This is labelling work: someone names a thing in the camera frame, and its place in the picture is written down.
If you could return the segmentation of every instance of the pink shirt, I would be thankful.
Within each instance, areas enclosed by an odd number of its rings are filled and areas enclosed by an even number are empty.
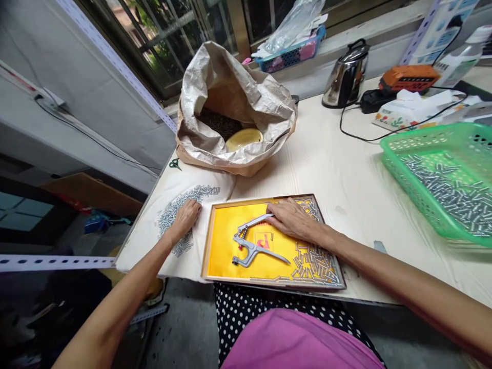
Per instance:
[[[357,338],[294,310],[272,309],[249,323],[222,368],[364,368],[384,366]]]

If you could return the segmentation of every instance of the wooden tray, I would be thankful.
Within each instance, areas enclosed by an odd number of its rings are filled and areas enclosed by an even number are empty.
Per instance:
[[[248,268],[232,264],[233,256],[244,259],[247,255],[247,250],[240,251],[239,244],[233,240],[237,228],[265,214],[268,203],[287,197],[292,197],[311,217],[324,223],[313,194],[212,205],[202,278],[277,287],[345,289],[343,274],[334,255],[318,246],[286,236],[266,222],[250,227],[246,240],[269,248],[287,258],[291,264],[265,253],[258,253]]]

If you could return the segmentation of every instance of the right hand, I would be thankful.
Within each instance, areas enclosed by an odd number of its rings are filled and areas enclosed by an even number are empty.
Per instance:
[[[278,200],[278,203],[269,203],[266,212],[274,214],[265,219],[282,233],[312,244],[321,245],[324,236],[327,236],[330,227],[318,223],[290,197]]]

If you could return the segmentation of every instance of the plastic bottle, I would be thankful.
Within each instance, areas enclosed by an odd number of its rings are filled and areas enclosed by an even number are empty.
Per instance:
[[[492,25],[479,27],[463,46],[439,60],[434,65],[434,69],[441,78],[434,83],[434,86],[453,88],[478,63],[482,56],[483,43],[491,34]]]

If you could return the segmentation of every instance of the power adapter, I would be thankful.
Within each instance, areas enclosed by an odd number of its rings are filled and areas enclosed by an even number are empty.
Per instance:
[[[381,90],[368,90],[360,98],[360,110],[364,114],[376,113],[386,103],[396,99],[395,93],[383,93]]]

